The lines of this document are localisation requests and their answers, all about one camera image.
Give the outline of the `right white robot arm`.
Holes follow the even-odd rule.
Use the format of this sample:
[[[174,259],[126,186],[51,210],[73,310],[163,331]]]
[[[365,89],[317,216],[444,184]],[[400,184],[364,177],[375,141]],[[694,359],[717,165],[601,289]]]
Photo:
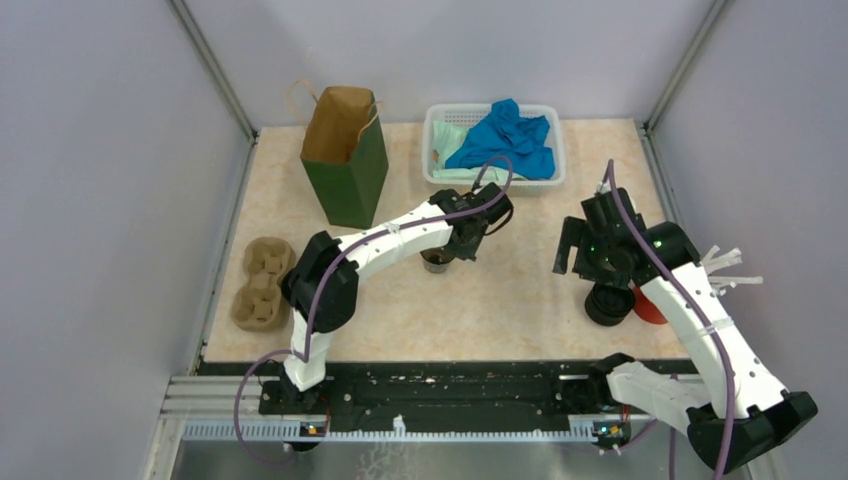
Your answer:
[[[586,397],[594,409],[629,405],[651,414],[684,434],[717,474],[784,444],[817,415],[812,396],[788,389],[751,349],[679,225],[647,226],[621,188],[581,206],[582,217],[563,221],[554,272],[592,283],[584,307],[599,324],[622,320],[644,295],[702,380],[691,387],[616,353],[591,366]]]

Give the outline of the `dark coffee cup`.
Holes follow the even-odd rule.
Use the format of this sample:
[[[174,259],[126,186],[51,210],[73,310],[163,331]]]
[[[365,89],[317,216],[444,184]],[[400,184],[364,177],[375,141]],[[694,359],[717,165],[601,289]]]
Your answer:
[[[433,274],[446,272],[455,259],[455,256],[444,248],[426,249],[420,255],[425,270]]]

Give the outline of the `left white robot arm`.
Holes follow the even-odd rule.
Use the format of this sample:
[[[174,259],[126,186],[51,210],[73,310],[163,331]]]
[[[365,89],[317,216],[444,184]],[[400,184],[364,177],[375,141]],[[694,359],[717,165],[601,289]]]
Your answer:
[[[333,335],[353,318],[369,277],[425,251],[473,261],[489,229],[513,209],[491,182],[464,194],[440,190],[406,214],[358,233],[314,234],[281,285],[294,321],[283,401],[302,414],[317,407]]]

